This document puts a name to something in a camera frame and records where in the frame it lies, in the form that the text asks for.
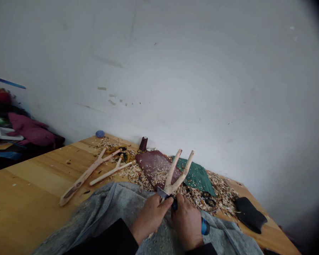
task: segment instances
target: hand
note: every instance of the hand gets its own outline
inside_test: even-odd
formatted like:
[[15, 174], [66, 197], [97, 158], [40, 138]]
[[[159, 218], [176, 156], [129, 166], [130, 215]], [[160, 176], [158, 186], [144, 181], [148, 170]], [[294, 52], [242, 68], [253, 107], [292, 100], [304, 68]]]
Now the hand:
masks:
[[176, 195], [177, 211], [171, 210], [174, 229], [185, 251], [204, 245], [201, 228], [201, 213], [181, 194]]
[[135, 223], [130, 227], [130, 231], [138, 245], [140, 245], [151, 233], [157, 232], [164, 215], [174, 201], [173, 198], [168, 198], [160, 204], [160, 199], [161, 197], [157, 193], [149, 197]]

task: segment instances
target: black leather piece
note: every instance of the black leather piece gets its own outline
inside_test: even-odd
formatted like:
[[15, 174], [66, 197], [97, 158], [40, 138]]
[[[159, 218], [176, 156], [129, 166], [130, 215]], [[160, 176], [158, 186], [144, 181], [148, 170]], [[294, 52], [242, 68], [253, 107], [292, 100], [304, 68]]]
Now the black leather piece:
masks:
[[240, 212], [237, 214], [239, 220], [250, 230], [261, 234], [261, 227], [267, 222], [266, 217], [259, 212], [246, 197], [238, 198], [235, 200], [234, 204]]

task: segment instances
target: wooden slingshot fork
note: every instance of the wooden slingshot fork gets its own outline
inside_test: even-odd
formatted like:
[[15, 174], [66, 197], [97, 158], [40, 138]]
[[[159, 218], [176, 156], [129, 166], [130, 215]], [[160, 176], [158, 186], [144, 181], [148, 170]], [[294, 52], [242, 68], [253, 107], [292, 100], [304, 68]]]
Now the wooden slingshot fork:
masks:
[[[87, 180], [87, 178], [93, 173], [94, 170], [96, 170], [96, 168], [97, 168], [100, 164], [102, 164], [102, 163], [105, 162], [105, 161], [108, 161], [108, 160], [111, 159], [113, 156], [115, 156], [116, 154], [118, 154], [119, 152], [121, 152], [121, 150], [119, 149], [119, 150], [115, 151], [114, 153], [112, 153], [111, 155], [109, 155], [109, 156], [107, 156], [107, 157], [105, 157], [105, 158], [102, 158], [103, 155], [104, 155], [104, 153], [105, 153], [105, 151], [106, 151], [106, 148], [104, 148], [104, 149], [102, 150], [102, 152], [99, 154], [97, 160], [79, 177], [79, 179], [65, 192], [65, 194], [61, 196], [60, 202], [59, 202], [59, 205], [60, 205], [60, 206], [63, 206], [63, 205], [66, 205], [66, 204], [67, 204], [67, 202], [71, 199], [71, 197], [73, 197], [73, 195], [75, 194], [75, 192], [83, 185], [83, 183]], [[118, 163], [117, 163], [118, 166], [119, 166], [121, 160], [122, 160], [122, 159], [119, 158]], [[119, 167], [119, 169], [122, 169], [122, 168], [126, 167], [127, 165], [132, 164], [133, 162], [135, 162], [135, 161], [132, 161], [132, 162], [130, 162], [130, 163], [128, 163], [128, 164], [125, 164], [124, 166]]]
[[171, 167], [169, 169], [168, 175], [167, 175], [167, 180], [166, 180], [166, 184], [164, 186], [164, 191], [168, 194], [171, 195], [173, 192], [175, 192], [178, 187], [182, 184], [182, 182], [184, 181], [184, 179], [187, 177], [187, 174], [189, 172], [190, 169], [190, 165], [192, 162], [192, 158], [194, 157], [194, 151], [191, 151], [189, 158], [187, 160], [187, 163], [184, 167], [183, 173], [181, 174], [181, 176], [177, 179], [177, 181], [171, 185], [171, 180], [173, 178], [173, 174], [174, 174], [174, 170], [175, 167], [177, 165], [177, 162], [181, 156], [182, 150], [179, 149], [178, 152], [176, 153], [176, 156], [171, 164]]

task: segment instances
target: green cloth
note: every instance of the green cloth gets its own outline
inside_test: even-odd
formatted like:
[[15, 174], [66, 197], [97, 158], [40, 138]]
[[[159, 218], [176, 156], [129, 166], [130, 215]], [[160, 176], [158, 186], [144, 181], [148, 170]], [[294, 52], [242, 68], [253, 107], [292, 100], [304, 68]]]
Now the green cloth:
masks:
[[[179, 158], [176, 166], [183, 172], [186, 163], [186, 159]], [[188, 175], [184, 182], [192, 188], [197, 188], [200, 191], [208, 191], [210, 195], [216, 197], [212, 183], [210, 182], [205, 168], [199, 164], [194, 162], [191, 163]]]

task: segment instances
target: carved wooden stick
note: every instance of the carved wooden stick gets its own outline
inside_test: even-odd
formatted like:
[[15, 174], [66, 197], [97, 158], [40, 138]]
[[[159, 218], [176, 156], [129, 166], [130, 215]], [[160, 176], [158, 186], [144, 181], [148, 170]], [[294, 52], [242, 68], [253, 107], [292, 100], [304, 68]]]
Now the carved wooden stick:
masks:
[[117, 162], [117, 165], [116, 165], [116, 167], [115, 167], [114, 169], [112, 169], [111, 171], [107, 172], [106, 174], [103, 174], [102, 176], [99, 176], [97, 179], [94, 179], [92, 182], [90, 182], [90, 186], [92, 186], [92, 185], [96, 184], [97, 182], [99, 182], [99, 181], [105, 179], [106, 177], [109, 177], [110, 175], [114, 174], [114, 173], [117, 172], [118, 170], [121, 170], [121, 169], [123, 169], [124, 167], [129, 166], [129, 165], [131, 165], [131, 164], [133, 164], [133, 163], [136, 162], [136, 161], [134, 160], [134, 161], [131, 161], [131, 162], [125, 164], [125, 165], [119, 166], [120, 163], [121, 163], [122, 158], [123, 158], [123, 154], [121, 154], [121, 156], [120, 156], [120, 158], [119, 158], [119, 160], [118, 160], [118, 162]]
[[86, 181], [86, 179], [92, 174], [92, 172], [103, 162], [108, 161], [113, 156], [115, 156], [117, 153], [119, 153], [121, 150], [117, 150], [116, 152], [112, 153], [111, 155], [102, 158], [106, 151], [106, 148], [102, 150], [102, 152], [99, 154], [99, 157], [97, 160], [82, 174], [82, 176], [79, 177], [79, 179], [71, 186], [65, 194], [60, 198], [59, 205], [63, 206], [66, 205], [66, 203], [71, 199], [71, 197], [74, 195], [74, 193], [83, 185], [83, 183]]
[[178, 162], [178, 159], [181, 155], [181, 152], [182, 150], [179, 149], [178, 152], [176, 153], [176, 156], [171, 164], [171, 167], [169, 169], [169, 172], [168, 172], [168, 176], [167, 176], [167, 180], [166, 180], [166, 184], [164, 186], [164, 191], [170, 195], [172, 194], [174, 191], [176, 191], [178, 189], [178, 187], [182, 184], [182, 182], [184, 181], [184, 179], [186, 178], [188, 172], [189, 172], [189, 168], [190, 168], [190, 165], [191, 165], [191, 162], [192, 162], [192, 158], [194, 157], [194, 151], [191, 151], [190, 153], [190, 156], [188, 158], [188, 161], [184, 167], [184, 170], [183, 170], [183, 173], [181, 174], [181, 176], [177, 179], [177, 181], [171, 185], [171, 180], [172, 180], [172, 177], [173, 177], [173, 174], [174, 174], [174, 170], [175, 170], [175, 167], [177, 165], [177, 162]]

